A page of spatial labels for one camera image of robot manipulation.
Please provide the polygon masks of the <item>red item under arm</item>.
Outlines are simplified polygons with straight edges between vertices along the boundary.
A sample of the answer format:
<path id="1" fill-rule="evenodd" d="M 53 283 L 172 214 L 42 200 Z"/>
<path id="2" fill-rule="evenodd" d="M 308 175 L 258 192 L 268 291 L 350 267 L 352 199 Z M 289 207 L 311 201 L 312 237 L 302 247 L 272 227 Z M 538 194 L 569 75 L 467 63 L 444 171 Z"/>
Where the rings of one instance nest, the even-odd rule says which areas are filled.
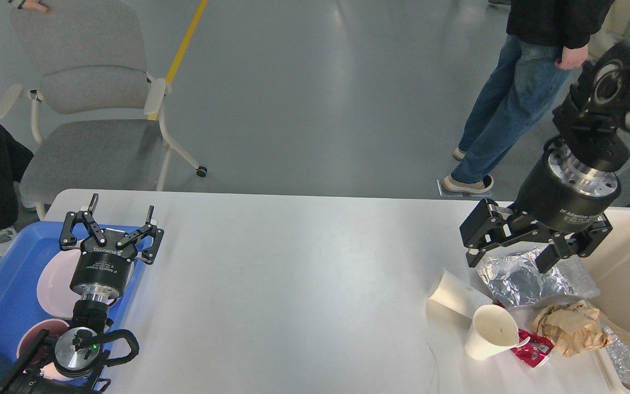
<path id="1" fill-rule="evenodd" d="M 512 353 L 531 368 L 537 368 L 550 358 L 553 342 L 547 337 L 518 329 L 518 344 L 512 347 Z"/>

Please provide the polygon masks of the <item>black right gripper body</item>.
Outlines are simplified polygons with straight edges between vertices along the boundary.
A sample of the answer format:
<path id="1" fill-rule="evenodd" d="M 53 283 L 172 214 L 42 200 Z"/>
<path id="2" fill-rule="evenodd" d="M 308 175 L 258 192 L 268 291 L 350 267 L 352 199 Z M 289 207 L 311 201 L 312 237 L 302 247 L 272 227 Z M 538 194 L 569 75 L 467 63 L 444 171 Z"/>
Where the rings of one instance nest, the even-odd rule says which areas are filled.
<path id="1" fill-rule="evenodd" d="M 544 152 L 518 190 L 512 209 L 570 234 L 597 221 L 620 194 L 615 173 L 588 167 L 563 146 Z"/>

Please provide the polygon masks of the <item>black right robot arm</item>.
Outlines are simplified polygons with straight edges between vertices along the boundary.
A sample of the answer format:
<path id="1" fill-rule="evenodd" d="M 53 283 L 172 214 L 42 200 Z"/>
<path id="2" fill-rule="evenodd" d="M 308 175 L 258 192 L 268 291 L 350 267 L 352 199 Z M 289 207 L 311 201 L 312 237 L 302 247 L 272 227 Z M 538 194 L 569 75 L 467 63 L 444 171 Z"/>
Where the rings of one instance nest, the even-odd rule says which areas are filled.
<path id="1" fill-rule="evenodd" d="M 537 242 L 545 249 L 535 265 L 545 273 L 562 259 L 590 256 L 610 234 L 604 212 L 620 195 L 616 172 L 629 158 L 617 132 L 630 133 L 630 37 L 584 65 L 553 124 L 558 135 L 515 201 L 500 207 L 482 199 L 460 225 L 469 267 L 498 247 Z"/>

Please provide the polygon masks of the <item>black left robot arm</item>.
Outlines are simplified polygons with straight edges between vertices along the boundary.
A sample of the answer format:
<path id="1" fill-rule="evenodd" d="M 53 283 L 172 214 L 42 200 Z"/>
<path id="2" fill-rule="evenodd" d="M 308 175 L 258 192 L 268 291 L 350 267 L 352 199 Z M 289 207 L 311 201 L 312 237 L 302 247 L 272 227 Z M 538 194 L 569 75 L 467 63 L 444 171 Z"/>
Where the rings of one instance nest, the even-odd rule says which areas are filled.
<path id="1" fill-rule="evenodd" d="M 132 232 L 100 227 L 97 202 L 94 194 L 85 209 L 68 212 L 59 237 L 60 250 L 80 252 L 69 284 L 78 301 L 67 331 L 38 330 L 0 380 L 0 393 L 103 393 L 110 385 L 103 370 L 138 356 L 135 335 L 112 329 L 110 302 L 125 295 L 136 261 L 153 264 L 164 230 L 153 220 L 152 205 Z"/>

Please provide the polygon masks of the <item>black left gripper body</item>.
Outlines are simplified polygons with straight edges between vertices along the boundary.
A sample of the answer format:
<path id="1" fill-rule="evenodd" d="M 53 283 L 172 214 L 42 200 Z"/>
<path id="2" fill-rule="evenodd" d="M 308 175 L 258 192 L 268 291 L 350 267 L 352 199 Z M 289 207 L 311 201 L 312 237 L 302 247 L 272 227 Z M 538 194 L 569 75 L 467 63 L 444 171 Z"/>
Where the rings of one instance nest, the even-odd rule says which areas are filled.
<path id="1" fill-rule="evenodd" d="M 117 249 L 117 243 L 127 235 L 123 230 L 104 230 L 107 244 L 101 246 L 89 236 L 80 244 L 81 255 L 72 275 L 70 290 L 83 299 L 90 294 L 102 294 L 103 301 L 122 297 L 135 267 L 137 248 L 129 244 Z"/>

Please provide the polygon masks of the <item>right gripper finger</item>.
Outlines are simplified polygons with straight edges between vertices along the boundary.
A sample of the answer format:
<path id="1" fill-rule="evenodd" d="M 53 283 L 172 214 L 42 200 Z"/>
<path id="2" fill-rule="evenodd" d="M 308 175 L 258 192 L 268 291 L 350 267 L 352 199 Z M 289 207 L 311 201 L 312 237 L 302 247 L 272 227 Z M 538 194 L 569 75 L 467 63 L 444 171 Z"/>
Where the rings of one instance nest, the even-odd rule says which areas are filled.
<path id="1" fill-rule="evenodd" d="M 466 261 L 475 268 L 487 252 L 518 242 L 546 244 L 553 232 L 527 211 L 501 207 L 492 199 L 482 199 L 459 227 Z"/>
<path id="2" fill-rule="evenodd" d="M 558 261 L 572 256 L 588 257 L 610 234 L 613 227 L 605 216 L 598 216 L 597 221 L 583 230 L 572 234 L 549 229 L 540 233 L 540 242 L 548 244 L 536 257 L 535 265 L 541 274 L 550 271 Z"/>

